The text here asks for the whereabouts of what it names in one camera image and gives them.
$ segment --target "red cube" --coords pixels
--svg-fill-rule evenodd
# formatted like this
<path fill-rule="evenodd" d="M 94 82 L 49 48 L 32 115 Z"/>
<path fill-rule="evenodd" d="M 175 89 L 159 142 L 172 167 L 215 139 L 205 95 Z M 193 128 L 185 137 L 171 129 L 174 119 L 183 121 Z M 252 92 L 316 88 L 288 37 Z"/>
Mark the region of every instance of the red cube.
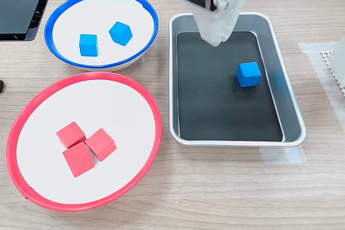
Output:
<path fill-rule="evenodd" d="M 84 142 L 81 142 L 63 152 L 74 177 L 95 167 L 90 151 Z"/>
<path fill-rule="evenodd" d="M 103 129 L 96 131 L 85 141 L 85 144 L 100 161 L 103 161 L 116 149 L 114 140 Z"/>
<path fill-rule="evenodd" d="M 74 121 L 56 132 L 56 135 L 58 135 L 62 145 L 66 148 L 70 148 L 86 140 L 84 132 L 82 132 L 81 128 Z"/>

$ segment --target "wooden table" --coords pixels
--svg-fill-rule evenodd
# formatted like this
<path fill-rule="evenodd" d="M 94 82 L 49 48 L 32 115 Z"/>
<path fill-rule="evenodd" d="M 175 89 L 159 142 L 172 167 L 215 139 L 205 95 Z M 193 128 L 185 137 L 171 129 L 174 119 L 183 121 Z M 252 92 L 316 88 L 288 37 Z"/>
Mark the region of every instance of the wooden table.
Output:
<path fill-rule="evenodd" d="M 168 130 L 168 21 L 187 9 L 178 0 L 148 0 L 160 31 L 145 63 L 121 71 L 153 94 L 163 141 L 146 176 L 118 200 L 92 211 L 58 213 L 27 201 L 7 171 L 6 141 L 23 107 L 40 91 L 81 73 L 44 42 L 49 0 L 37 37 L 0 42 L 0 229 L 345 229 L 345 134 L 298 43 L 345 35 L 345 0 L 247 0 L 244 11 L 270 17 L 306 126 L 307 162 L 265 164 L 258 148 L 187 148 Z"/>

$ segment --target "blue cube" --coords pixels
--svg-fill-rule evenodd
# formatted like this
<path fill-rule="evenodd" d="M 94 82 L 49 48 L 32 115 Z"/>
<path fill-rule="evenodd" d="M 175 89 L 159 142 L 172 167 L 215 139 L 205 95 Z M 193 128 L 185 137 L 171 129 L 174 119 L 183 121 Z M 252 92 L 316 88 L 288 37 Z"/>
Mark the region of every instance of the blue cube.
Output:
<path fill-rule="evenodd" d="M 256 62 L 239 64 L 237 78 L 241 87 L 257 86 L 262 75 Z"/>
<path fill-rule="evenodd" d="M 116 22 L 109 31 L 113 42 L 126 46 L 132 38 L 132 31 L 127 24 Z"/>
<path fill-rule="evenodd" d="M 93 34 L 81 34 L 79 40 L 80 55 L 97 57 L 98 44 L 97 35 Z"/>

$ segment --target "blue rim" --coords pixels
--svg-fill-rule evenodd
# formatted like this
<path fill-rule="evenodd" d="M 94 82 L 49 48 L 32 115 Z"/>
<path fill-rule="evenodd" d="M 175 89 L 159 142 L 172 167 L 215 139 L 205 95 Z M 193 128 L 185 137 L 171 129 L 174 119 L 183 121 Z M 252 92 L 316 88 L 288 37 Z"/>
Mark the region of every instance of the blue rim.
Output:
<path fill-rule="evenodd" d="M 152 44 L 152 42 L 155 40 L 157 33 L 158 33 L 158 16 L 157 13 L 155 11 L 155 9 L 151 6 L 151 4 L 147 1 L 147 0 L 136 0 L 139 3 L 142 4 L 143 8 L 145 8 L 152 16 L 153 21 L 154 21 L 154 30 L 153 30 L 153 34 L 152 37 L 149 41 L 149 43 L 141 50 L 139 51 L 137 54 L 131 56 L 130 58 L 127 58 L 125 60 L 116 62 L 116 63 L 112 63 L 112 64 L 107 64 L 107 65 L 84 65 L 84 64 L 79 64 L 79 63 L 75 63 L 75 62 L 71 62 L 70 60 L 66 59 L 64 56 L 62 56 L 60 54 L 60 52 L 56 49 L 54 41 L 53 41 L 53 27 L 54 24 L 56 22 L 56 20 L 59 18 L 59 16 L 65 12 L 68 8 L 70 8 L 71 6 L 81 2 L 83 0 L 68 0 L 66 1 L 64 4 L 62 4 L 61 6 L 59 6 L 53 13 L 52 15 L 50 15 L 46 25 L 45 25 L 45 31 L 44 31 L 44 38 L 45 38 L 45 42 L 48 46 L 48 48 L 50 49 L 50 51 L 60 60 L 77 66 L 77 67 L 83 67 L 83 68 L 107 68 L 107 67 L 115 67 L 124 63 L 127 63 L 133 59 L 135 59 L 136 57 L 138 57 L 139 55 L 141 55 L 144 51 L 147 50 L 147 48 Z"/>

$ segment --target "metal tray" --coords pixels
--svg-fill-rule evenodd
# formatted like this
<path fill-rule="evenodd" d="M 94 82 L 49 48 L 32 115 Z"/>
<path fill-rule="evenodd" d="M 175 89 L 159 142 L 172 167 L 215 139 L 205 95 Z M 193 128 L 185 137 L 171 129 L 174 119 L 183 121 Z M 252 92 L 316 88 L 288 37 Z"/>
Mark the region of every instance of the metal tray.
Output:
<path fill-rule="evenodd" d="M 263 77 L 241 88 L 238 65 L 256 61 Z M 170 20 L 170 133 L 183 145 L 294 147 L 306 128 L 273 26 L 257 12 L 242 12 L 234 32 L 213 48 L 190 13 Z"/>

